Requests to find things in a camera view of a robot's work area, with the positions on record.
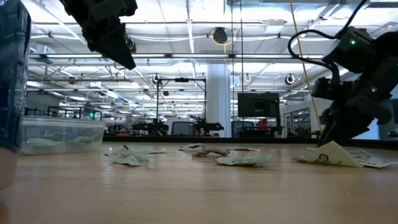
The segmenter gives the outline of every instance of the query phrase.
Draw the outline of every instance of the monitor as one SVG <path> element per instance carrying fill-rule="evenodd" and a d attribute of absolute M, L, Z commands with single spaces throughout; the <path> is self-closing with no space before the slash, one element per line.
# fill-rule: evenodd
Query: monitor
<path fill-rule="evenodd" d="M 241 118 L 279 117 L 279 94 L 238 93 L 238 116 Z"/>

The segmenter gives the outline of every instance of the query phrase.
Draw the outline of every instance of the plastic container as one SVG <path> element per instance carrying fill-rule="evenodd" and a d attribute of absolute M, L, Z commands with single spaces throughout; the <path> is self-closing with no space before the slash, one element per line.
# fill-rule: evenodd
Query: plastic container
<path fill-rule="evenodd" d="M 105 123 L 65 118 L 24 117 L 22 154 L 98 151 Z"/>

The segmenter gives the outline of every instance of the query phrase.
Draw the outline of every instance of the crumpled paper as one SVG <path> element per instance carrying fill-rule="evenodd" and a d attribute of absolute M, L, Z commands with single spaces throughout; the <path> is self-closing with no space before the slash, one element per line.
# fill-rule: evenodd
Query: crumpled paper
<path fill-rule="evenodd" d="M 130 150 L 127 146 L 123 146 L 120 150 L 112 152 L 109 158 L 118 164 L 129 164 L 130 166 L 147 166 L 149 158 L 138 152 Z"/>
<path fill-rule="evenodd" d="M 306 162 L 312 164 L 336 165 L 346 167 L 362 168 L 375 167 L 383 168 L 390 165 L 398 164 L 398 162 L 379 162 L 373 161 L 370 153 L 360 149 L 347 151 L 336 142 L 332 141 L 318 149 L 311 149 L 311 153 L 306 156 L 292 158 L 295 161 Z"/>
<path fill-rule="evenodd" d="M 228 156 L 230 153 L 229 149 L 204 149 L 204 150 L 200 150 L 197 152 L 194 152 L 192 154 L 192 156 L 205 156 L 208 155 L 209 153 L 215 153 L 221 156 Z"/>
<path fill-rule="evenodd" d="M 264 166 L 271 161 L 272 154 L 268 156 L 247 156 L 247 157 L 220 157 L 216 159 L 219 165 L 228 166 Z"/>
<path fill-rule="evenodd" d="M 186 146 L 181 146 L 179 151 L 186 151 L 186 152 L 196 152 L 199 150 L 205 150 L 206 146 L 204 144 L 189 144 Z"/>

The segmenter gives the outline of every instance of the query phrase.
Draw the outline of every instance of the white pillar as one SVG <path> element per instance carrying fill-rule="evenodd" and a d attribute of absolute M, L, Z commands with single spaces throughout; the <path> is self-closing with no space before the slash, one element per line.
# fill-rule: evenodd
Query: white pillar
<path fill-rule="evenodd" d="M 231 137 L 230 76 L 227 63 L 207 65 L 206 120 L 224 127 L 218 132 L 221 138 Z"/>

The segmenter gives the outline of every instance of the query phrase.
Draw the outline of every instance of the yellow cable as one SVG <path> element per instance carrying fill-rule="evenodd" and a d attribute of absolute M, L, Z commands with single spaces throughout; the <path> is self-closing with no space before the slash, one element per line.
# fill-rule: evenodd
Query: yellow cable
<path fill-rule="evenodd" d="M 299 32 L 299 30 L 297 29 L 297 23 L 296 23 L 296 18 L 294 16 L 294 9 L 293 9 L 293 0 L 289 0 L 290 3 L 290 9 L 292 10 L 292 17 L 293 17 L 293 23 L 294 23 L 294 29 L 296 30 L 296 33 Z M 300 50 L 300 55 L 301 57 L 303 57 L 303 49 L 301 48 L 301 43 L 300 43 L 300 36 L 297 36 L 297 44 L 298 44 L 298 49 Z M 303 69 L 304 69 L 304 75 L 305 75 L 305 82 L 307 83 L 308 86 L 308 90 L 310 91 L 310 96 L 311 96 L 311 100 L 312 100 L 312 106 L 313 109 L 315 110 L 315 114 L 317 116 L 317 120 L 318 120 L 318 125 L 319 125 L 319 131 L 322 134 L 322 124 L 321 124 L 321 120 L 319 118 L 319 114 L 318 114 L 318 110 L 317 110 L 317 104 L 315 103 L 315 99 L 312 96 L 312 90 L 311 90 L 311 85 L 310 85 L 310 80 L 308 79 L 308 73 L 307 73 L 307 69 L 305 68 L 305 63 L 302 61 L 303 64 Z"/>

